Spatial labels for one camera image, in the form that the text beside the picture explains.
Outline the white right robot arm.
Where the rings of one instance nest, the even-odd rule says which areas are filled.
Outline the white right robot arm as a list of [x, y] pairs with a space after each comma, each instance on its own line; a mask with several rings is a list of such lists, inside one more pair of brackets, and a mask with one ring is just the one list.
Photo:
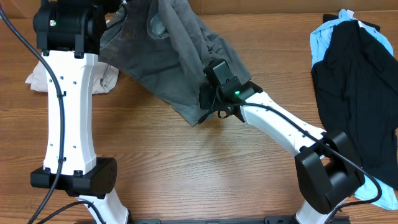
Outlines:
[[268, 216], [264, 223], [349, 223], [339, 206], [364, 184], [354, 144], [342, 131], [324, 131], [275, 103], [253, 82], [241, 83], [227, 62], [212, 60], [203, 73], [200, 106], [208, 114], [224, 111], [265, 132], [294, 158], [305, 199], [294, 215]]

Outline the grey shorts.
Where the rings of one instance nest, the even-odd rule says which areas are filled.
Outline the grey shorts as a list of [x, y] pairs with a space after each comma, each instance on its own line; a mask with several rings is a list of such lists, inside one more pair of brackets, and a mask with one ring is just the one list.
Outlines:
[[203, 69], [219, 58], [244, 83], [251, 74], [237, 52], [210, 30], [188, 1], [129, 1], [101, 37], [99, 60], [133, 77], [171, 104], [190, 126], [205, 114], [200, 108]]

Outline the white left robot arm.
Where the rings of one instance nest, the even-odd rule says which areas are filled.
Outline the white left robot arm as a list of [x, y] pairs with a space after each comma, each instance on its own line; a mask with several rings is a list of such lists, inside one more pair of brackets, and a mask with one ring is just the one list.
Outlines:
[[106, 15], [121, 1], [43, 1], [34, 16], [37, 47], [50, 67], [49, 134], [41, 167], [32, 171], [33, 187], [63, 190], [86, 205], [96, 223], [131, 223], [114, 185], [117, 163], [93, 147], [92, 92]]

